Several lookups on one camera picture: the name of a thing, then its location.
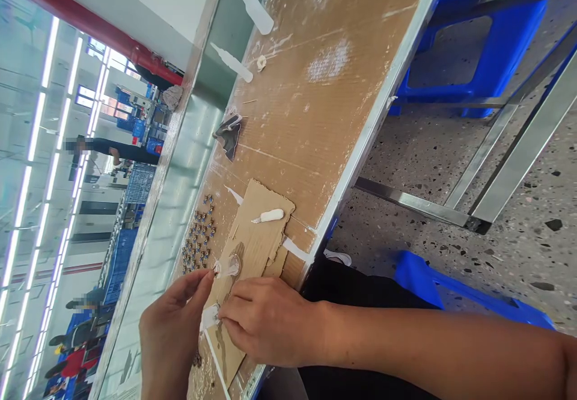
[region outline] terrazzo floor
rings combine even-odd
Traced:
[[[577,0],[549,1],[505,93],[530,74],[576,14]],[[435,47],[413,63],[411,83],[426,85],[431,73],[447,84],[470,79],[489,25],[480,19],[439,33]],[[461,211],[468,210],[549,80],[522,104]],[[361,175],[443,204],[488,128],[487,120],[460,118],[455,110],[406,107],[400,117],[386,118]],[[576,134],[574,106],[486,236],[354,189],[328,248],[349,253],[353,266],[366,274],[388,276],[394,275],[398,251],[410,250],[467,285],[541,309],[560,331],[577,335]],[[466,305],[454,300],[449,307]]]

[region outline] clear plastic part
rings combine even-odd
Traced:
[[[240,272],[240,259],[238,254],[233,253],[225,260],[217,260],[215,262],[215,277],[235,277]]]

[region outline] black shirt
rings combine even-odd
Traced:
[[[110,148],[112,147],[118,150],[118,155],[121,158],[130,159],[130,149],[128,149],[132,147],[130,144],[119,143],[106,138],[92,138],[87,140],[86,145],[89,150],[104,153],[105,155],[110,155]]]

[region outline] red shirt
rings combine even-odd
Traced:
[[[84,349],[80,349],[68,355],[68,358],[66,358],[66,367],[60,373],[62,377],[74,377],[80,373],[80,370],[89,370],[96,365],[98,362],[97,359],[88,361],[87,363],[84,363],[84,365],[82,364],[82,361],[84,361],[84,352]]]

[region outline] finger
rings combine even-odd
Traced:
[[[192,312],[193,315],[200,315],[203,311],[204,305],[209,298],[212,284],[215,279],[215,273],[211,269],[200,280],[191,300],[187,303],[186,308]]]
[[[256,280],[258,279],[259,278],[249,278],[236,282],[232,289],[230,289],[230,295],[243,298],[246,301],[252,301],[257,294],[259,284]]]
[[[219,319],[231,319],[246,328],[246,323],[252,314],[252,302],[233,296],[226,301],[218,312]]]
[[[240,326],[237,322],[231,319],[223,319],[222,323],[228,331],[228,336],[233,342],[233,345],[238,347],[243,352],[248,352],[248,345],[251,341],[251,336]]]
[[[195,293],[201,280],[211,271],[211,269],[199,269],[180,277],[164,292],[160,300],[184,307],[187,300]]]

